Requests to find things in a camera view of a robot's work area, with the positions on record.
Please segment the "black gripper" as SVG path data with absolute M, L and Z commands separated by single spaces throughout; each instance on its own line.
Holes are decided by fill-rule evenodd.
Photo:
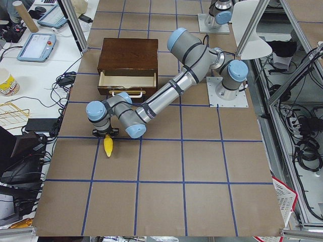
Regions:
M 111 138 L 114 138 L 118 135 L 119 128 L 108 128 L 106 130 L 100 131 L 97 129 L 92 130 L 92 134 L 97 138 L 105 138 L 108 135 Z

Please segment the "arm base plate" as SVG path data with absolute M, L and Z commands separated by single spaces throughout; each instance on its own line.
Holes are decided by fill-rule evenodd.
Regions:
M 243 84 L 237 90 L 227 90 L 222 84 L 222 77 L 207 77 L 207 91 L 210 107 L 248 108 Z
M 211 33 L 211 34 L 229 34 L 229 25 L 218 24 L 215 17 L 210 16 L 209 14 L 198 14 L 198 25 L 200 33 Z

